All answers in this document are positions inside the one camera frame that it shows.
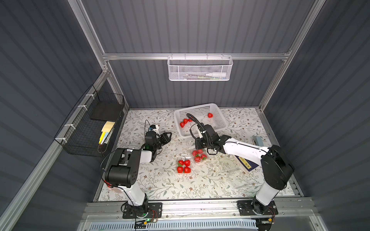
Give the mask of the clear plastic clamshell container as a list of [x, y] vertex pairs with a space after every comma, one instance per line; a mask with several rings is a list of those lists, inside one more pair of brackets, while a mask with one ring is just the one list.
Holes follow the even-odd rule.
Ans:
[[[200, 150], [200, 149], [198, 149], [198, 150]], [[203, 149], [202, 149], [202, 150], [203, 150]], [[192, 151], [192, 152], [193, 152], [193, 151]], [[192, 154], [192, 152], [191, 152], [191, 154]], [[203, 150], [203, 153], [202, 153], [202, 154], [205, 154], [205, 155], [206, 155], [206, 153], [204, 152], [204, 150]], [[202, 155], [202, 154], [198, 154], [198, 155], [197, 155], [197, 157], [201, 157], [201, 155]], [[192, 155], [192, 156], [193, 156], [193, 155]], [[207, 155], [206, 155], [206, 156], [207, 156]], [[194, 158], [194, 161], [195, 161], [195, 157], [194, 157], [194, 156], [193, 156], [193, 158]], [[208, 158], [208, 156], [207, 156], [207, 158]], [[207, 158], [206, 158], [206, 159], [207, 159]], [[206, 159], [205, 159], [205, 160], [206, 160]], [[202, 161], [204, 161], [204, 160], [202, 160], [202, 159], [201, 159], [201, 161], [200, 161], [200, 162], [202, 162]], [[199, 162], [199, 163], [200, 163], [200, 162]], [[196, 162], [195, 162], [195, 163], [196, 163]]]

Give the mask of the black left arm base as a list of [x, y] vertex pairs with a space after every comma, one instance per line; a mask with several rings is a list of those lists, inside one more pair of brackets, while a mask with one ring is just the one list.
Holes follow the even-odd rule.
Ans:
[[163, 203], [144, 203], [141, 206], [131, 206], [127, 202], [121, 206], [123, 219], [161, 218]]

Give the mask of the white perforated plastic basket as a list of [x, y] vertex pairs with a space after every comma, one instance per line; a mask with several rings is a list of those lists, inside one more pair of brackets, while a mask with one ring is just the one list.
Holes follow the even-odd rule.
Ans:
[[[214, 103], [178, 109], [174, 111], [173, 115], [177, 131], [182, 139], [192, 139], [189, 131], [190, 129], [193, 134], [198, 137], [197, 127], [194, 121], [188, 122], [183, 128], [180, 127], [180, 123], [183, 122], [184, 119], [188, 119], [186, 116], [188, 113], [193, 115], [199, 122], [205, 125], [211, 125], [216, 132], [222, 131], [228, 127], [228, 122], [221, 109]], [[214, 117], [208, 118], [208, 113], [212, 113]]]

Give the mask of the dark blue book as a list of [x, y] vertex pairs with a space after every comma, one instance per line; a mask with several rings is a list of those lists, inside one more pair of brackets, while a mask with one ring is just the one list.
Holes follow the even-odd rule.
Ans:
[[246, 159], [244, 159], [242, 157], [235, 156], [235, 158], [241, 164], [241, 166], [243, 168], [245, 168], [248, 172], [256, 169], [257, 167], [259, 167], [258, 164], [254, 163], [254, 162], [251, 162], [249, 160], [246, 160]]

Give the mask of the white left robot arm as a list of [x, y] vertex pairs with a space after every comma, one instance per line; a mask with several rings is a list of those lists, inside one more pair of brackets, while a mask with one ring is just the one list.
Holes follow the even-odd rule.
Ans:
[[128, 198], [128, 205], [136, 211], [148, 211], [147, 195], [136, 183], [139, 167], [141, 164], [153, 162], [159, 150], [171, 139], [171, 132], [159, 135], [155, 131], [148, 131], [140, 149], [116, 149], [110, 154], [106, 167], [102, 169], [103, 181], [108, 186], [122, 190]]

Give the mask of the yellow sticky notes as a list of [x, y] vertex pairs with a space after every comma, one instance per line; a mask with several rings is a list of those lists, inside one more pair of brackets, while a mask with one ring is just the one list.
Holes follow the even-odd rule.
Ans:
[[101, 136], [99, 138], [99, 144], [103, 144], [105, 142], [105, 139], [108, 137], [109, 133], [111, 132], [111, 130], [113, 129], [115, 125], [115, 122], [111, 122], [111, 121], [107, 121], [102, 130], [101, 130]]

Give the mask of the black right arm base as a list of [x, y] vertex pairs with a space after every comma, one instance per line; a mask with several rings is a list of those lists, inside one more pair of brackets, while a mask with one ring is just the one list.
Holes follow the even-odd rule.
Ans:
[[263, 205], [255, 198], [250, 200], [239, 200], [237, 201], [237, 208], [241, 216], [278, 215], [277, 206], [273, 200], [267, 206]]

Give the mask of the white marker in basket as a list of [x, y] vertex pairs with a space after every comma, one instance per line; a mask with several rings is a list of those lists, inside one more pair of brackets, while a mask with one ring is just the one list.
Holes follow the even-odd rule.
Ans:
[[225, 72], [206, 73], [205, 77], [214, 78], [214, 79], [224, 79], [224, 78], [227, 78], [227, 73], [225, 73]]

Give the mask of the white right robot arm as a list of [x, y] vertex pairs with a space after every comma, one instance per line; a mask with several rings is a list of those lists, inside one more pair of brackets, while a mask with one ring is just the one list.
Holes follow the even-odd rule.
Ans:
[[195, 139], [196, 149], [206, 149], [209, 155], [218, 153], [241, 157], [262, 168], [264, 182], [249, 207], [257, 215], [263, 215], [272, 201], [283, 190], [294, 173], [294, 166], [278, 145], [271, 147], [256, 146], [238, 141], [228, 135], [219, 136], [211, 125], [197, 125], [199, 137]]

